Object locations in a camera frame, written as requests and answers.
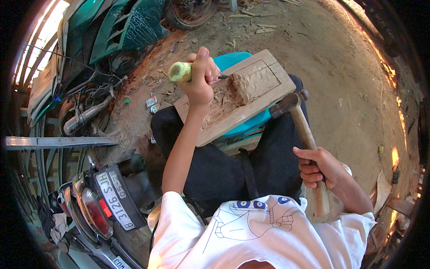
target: black pants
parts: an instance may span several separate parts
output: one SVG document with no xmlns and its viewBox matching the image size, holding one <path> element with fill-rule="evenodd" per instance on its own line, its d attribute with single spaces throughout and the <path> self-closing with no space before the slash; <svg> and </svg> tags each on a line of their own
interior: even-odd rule
<svg viewBox="0 0 430 269">
<path fill-rule="evenodd" d="M 295 75 L 289 76 L 298 93 L 303 88 L 301 79 Z M 304 102 L 301 109 L 308 120 Z M 183 126 L 174 106 L 162 109 L 153 116 L 151 129 L 166 158 Z M 259 197 L 285 195 L 299 202 L 302 179 L 293 146 L 301 148 L 291 115 L 286 113 L 269 120 L 257 148 L 249 155 Z M 203 208 L 205 217 L 213 215 L 223 202 L 249 200 L 241 161 L 212 144 L 196 148 L 184 194 Z"/>
</svg>

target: hammer head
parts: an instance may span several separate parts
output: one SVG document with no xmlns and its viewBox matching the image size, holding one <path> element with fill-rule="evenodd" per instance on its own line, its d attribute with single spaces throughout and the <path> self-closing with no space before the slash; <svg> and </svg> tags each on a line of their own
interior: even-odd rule
<svg viewBox="0 0 430 269">
<path fill-rule="evenodd" d="M 302 89 L 298 94 L 287 94 L 279 103 L 269 108 L 272 118 L 279 118 L 283 114 L 290 112 L 296 106 L 301 105 L 301 99 L 304 101 L 309 99 L 309 93 L 307 90 Z"/>
</svg>

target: person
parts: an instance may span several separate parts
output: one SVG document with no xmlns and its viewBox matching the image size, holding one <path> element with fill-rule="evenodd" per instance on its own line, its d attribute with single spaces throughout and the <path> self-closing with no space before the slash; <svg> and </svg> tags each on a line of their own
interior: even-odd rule
<svg viewBox="0 0 430 269">
<path fill-rule="evenodd" d="M 201 47 L 191 54 L 192 80 L 178 83 L 189 99 L 183 124 L 174 107 L 151 128 L 167 158 L 160 219 L 149 268 L 359 268 L 375 223 L 372 202 L 327 150 L 302 150 L 291 115 L 271 119 L 257 148 L 241 158 L 212 144 L 196 148 L 220 70 Z M 301 80 L 289 75 L 296 91 Z M 344 204 L 329 223 L 310 223 L 300 186 L 323 179 Z M 205 228 L 181 194 L 210 217 Z"/>
</svg>

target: wood carving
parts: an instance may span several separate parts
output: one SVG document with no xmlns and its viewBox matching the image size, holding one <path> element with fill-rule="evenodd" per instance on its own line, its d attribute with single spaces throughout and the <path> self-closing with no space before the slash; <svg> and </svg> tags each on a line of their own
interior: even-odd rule
<svg viewBox="0 0 430 269">
<path fill-rule="evenodd" d="M 229 78 L 212 86 L 214 100 L 203 119 L 197 147 L 210 143 L 295 90 L 288 74 L 267 49 L 222 73 Z M 175 107 L 185 122 L 188 98 L 180 98 Z"/>
</svg>

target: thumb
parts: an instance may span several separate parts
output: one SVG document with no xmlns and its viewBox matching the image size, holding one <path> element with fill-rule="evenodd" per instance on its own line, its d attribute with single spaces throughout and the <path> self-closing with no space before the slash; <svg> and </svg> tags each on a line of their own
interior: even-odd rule
<svg viewBox="0 0 430 269">
<path fill-rule="evenodd" d="M 206 66 L 208 65 L 209 50 L 205 47 L 200 47 L 197 51 L 196 59 L 192 65 L 192 80 L 199 80 L 205 77 Z"/>
<path fill-rule="evenodd" d="M 316 150 L 310 150 L 310 149 L 299 149 L 297 147 L 293 147 L 293 152 L 296 154 L 297 157 L 307 160 L 313 160 L 317 161 L 317 153 Z"/>
</svg>

